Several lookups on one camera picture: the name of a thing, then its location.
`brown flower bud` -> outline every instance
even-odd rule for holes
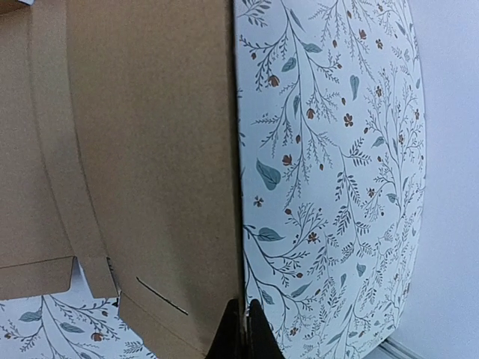
[[[314,112],[314,109],[312,109],[312,108],[310,108],[309,110],[306,111],[306,116],[308,116],[308,118],[310,120],[312,120],[314,118],[314,114],[315,114],[315,112]]]
[[[271,75],[268,79],[268,82],[271,86],[273,86],[274,88],[278,87],[279,86],[279,78],[275,75]]]
[[[94,340],[95,342],[101,342],[103,340],[103,334],[101,333],[93,333],[91,335],[91,339]]]
[[[291,163],[293,163],[293,157],[291,155],[284,155],[283,156],[283,165],[284,166],[291,166]]]

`floral patterned paper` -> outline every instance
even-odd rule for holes
[[[69,292],[0,302],[0,358],[156,359],[117,313],[79,274]]]
[[[424,193],[405,0],[236,0],[245,279],[286,358],[363,358],[399,325]]]

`cardboard slot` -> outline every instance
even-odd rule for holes
[[[161,298],[163,301],[165,301],[166,303],[170,304],[173,308],[175,308],[176,310],[179,310],[181,313],[183,313],[184,315],[188,315],[188,312],[180,307],[178,307],[175,303],[173,303],[172,301],[168,300],[167,298],[165,298],[163,295],[159,294],[155,289],[153,289],[151,286],[147,285],[143,280],[141,280],[140,278],[136,277],[136,280],[142,285],[144,286],[146,289],[148,289],[150,292],[152,292],[154,295],[156,295],[157,297]]]

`folded cardboard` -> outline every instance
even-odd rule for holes
[[[160,358],[204,357],[243,298],[231,37],[228,0],[0,16],[0,298],[66,290],[77,256]]]

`floral wrapping paper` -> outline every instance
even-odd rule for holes
[[[118,300],[93,299],[78,269],[68,292],[0,301],[2,359],[156,359],[118,318]]]
[[[359,359],[399,325],[425,117],[405,0],[236,0],[245,287],[286,358]]]

